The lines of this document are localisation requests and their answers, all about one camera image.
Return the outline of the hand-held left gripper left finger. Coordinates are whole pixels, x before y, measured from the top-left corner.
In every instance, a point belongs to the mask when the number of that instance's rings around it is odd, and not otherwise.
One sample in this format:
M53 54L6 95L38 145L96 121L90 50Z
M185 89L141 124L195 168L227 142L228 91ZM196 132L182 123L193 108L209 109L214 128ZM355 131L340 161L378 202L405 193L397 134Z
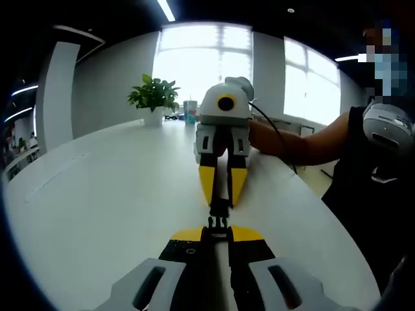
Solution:
M96 310L214 310L212 229L175 233L157 258L147 258L116 281Z

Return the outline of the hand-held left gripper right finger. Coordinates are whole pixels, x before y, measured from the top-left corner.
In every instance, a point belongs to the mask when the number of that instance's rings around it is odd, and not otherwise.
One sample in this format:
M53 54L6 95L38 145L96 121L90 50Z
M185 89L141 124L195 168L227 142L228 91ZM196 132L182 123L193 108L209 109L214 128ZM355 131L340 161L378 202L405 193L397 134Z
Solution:
M228 229L231 288L238 310L355 310L324 293L320 280L287 257L276 257L255 230Z

